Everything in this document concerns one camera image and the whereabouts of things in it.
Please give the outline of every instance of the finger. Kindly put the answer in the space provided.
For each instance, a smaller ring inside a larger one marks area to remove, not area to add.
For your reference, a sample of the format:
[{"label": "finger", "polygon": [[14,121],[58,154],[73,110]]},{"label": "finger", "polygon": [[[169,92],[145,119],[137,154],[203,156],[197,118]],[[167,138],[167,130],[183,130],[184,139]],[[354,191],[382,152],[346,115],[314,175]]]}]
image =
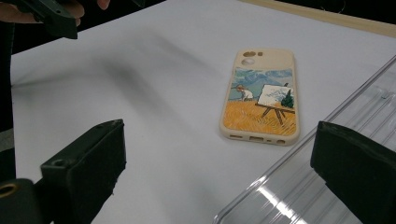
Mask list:
[{"label": "finger", "polygon": [[110,0],[97,0],[96,3],[98,4],[99,8],[106,10],[110,4]]},{"label": "finger", "polygon": [[37,23],[33,14],[20,12],[17,7],[7,3],[0,3],[0,21]]}]

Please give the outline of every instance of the easel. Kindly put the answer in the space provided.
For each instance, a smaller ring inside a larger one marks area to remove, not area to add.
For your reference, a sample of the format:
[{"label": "easel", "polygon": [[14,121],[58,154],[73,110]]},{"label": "easel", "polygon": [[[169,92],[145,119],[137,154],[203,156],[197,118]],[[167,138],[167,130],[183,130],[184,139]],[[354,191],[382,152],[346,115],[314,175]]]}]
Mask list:
[{"label": "easel", "polygon": [[283,125],[282,117],[280,116],[280,114],[282,114],[283,118],[286,117],[285,113],[295,114],[294,110],[278,108],[278,107],[273,107],[273,106],[269,106],[269,105],[261,105],[261,104],[256,104],[256,105],[266,108],[266,110],[262,114],[262,118],[264,118],[272,109],[275,110],[275,113],[276,113],[277,119],[279,120],[280,125]]}]

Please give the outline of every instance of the hand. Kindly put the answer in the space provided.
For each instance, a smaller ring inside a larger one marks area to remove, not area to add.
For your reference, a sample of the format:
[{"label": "hand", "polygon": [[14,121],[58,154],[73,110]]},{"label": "hand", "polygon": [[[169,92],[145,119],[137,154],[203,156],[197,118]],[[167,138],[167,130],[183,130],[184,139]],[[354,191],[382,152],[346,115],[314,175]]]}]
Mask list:
[{"label": "hand", "polygon": [[[110,0],[97,0],[97,5],[102,10],[106,10]],[[76,18],[76,25],[81,23],[80,18],[84,16],[84,7],[76,0],[71,0],[62,6]],[[0,2],[0,21],[16,23],[37,23],[32,13],[23,13],[16,6]]]}]

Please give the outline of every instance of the screw hole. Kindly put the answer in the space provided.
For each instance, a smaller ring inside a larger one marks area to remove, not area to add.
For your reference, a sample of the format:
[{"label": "screw hole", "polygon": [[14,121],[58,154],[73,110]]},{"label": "screw hole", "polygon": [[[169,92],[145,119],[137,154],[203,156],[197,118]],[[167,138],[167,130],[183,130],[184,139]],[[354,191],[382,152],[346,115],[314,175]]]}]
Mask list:
[{"label": "screw hole", "polygon": [[18,187],[15,184],[6,184],[0,186],[0,198],[7,197],[17,191]]}]

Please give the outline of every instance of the printed phone case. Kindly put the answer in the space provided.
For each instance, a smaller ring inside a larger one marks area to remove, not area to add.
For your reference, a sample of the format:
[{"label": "printed phone case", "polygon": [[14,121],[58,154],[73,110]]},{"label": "printed phone case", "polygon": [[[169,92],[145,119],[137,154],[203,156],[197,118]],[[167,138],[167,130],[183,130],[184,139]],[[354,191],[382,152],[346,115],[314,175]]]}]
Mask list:
[{"label": "printed phone case", "polygon": [[228,138],[288,146],[300,133],[293,53],[243,49],[233,64],[220,130]]}]

